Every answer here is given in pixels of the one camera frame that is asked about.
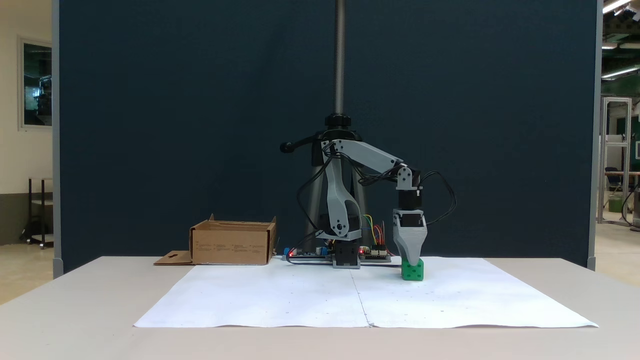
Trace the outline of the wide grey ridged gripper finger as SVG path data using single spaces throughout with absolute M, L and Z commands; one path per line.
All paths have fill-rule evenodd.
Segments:
M 409 264 L 421 260 L 422 246 L 428 234 L 427 228 L 394 228 L 393 241 L 398 246 L 400 256 Z

